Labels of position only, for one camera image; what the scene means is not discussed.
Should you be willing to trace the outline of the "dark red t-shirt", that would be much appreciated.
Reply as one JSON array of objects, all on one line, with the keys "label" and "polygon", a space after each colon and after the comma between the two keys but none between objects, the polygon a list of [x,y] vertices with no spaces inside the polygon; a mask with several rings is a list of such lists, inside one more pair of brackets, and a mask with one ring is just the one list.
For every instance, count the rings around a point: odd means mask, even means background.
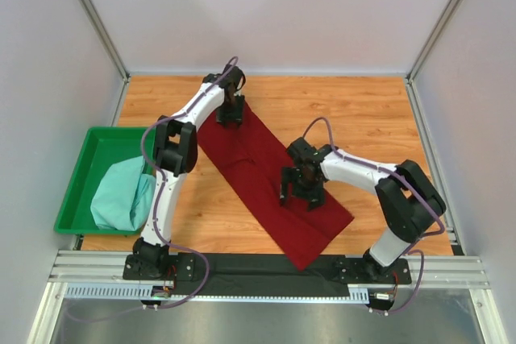
[{"label": "dark red t-shirt", "polygon": [[325,203],[313,210],[290,197],[279,202],[281,169],[293,165],[285,146],[252,112],[243,123],[223,126],[210,114],[198,131],[198,144],[290,262],[306,269],[353,221],[352,214],[324,191]]}]

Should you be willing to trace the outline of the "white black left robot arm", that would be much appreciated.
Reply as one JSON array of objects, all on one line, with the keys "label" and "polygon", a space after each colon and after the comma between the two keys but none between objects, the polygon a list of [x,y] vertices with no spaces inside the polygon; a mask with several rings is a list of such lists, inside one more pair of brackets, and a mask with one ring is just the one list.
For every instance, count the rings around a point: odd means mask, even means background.
[{"label": "white black left robot arm", "polygon": [[152,158],[142,153],[156,171],[151,210],[140,237],[127,256],[126,280],[168,280],[173,273],[169,254],[173,215],[187,174],[198,160],[198,130],[211,115],[216,122],[239,126],[243,121],[245,97],[241,89],[246,77],[236,58],[221,73],[210,73],[188,103],[171,116],[160,117],[144,133],[155,132]]}]

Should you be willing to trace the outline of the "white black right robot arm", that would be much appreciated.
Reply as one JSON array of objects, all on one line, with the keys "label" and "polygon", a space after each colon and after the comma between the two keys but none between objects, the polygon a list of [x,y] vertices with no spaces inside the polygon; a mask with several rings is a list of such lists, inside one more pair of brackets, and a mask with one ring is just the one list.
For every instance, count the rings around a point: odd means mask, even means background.
[{"label": "white black right robot arm", "polygon": [[447,210],[445,201],[416,162],[374,162],[332,144],[316,148],[303,137],[294,140],[286,152],[293,166],[281,169],[281,205],[293,196],[306,201],[309,211],[324,206],[328,181],[350,184],[377,196],[386,228],[363,255],[363,272],[372,282],[390,276],[396,261],[429,234],[433,224],[444,231],[440,217]]}]

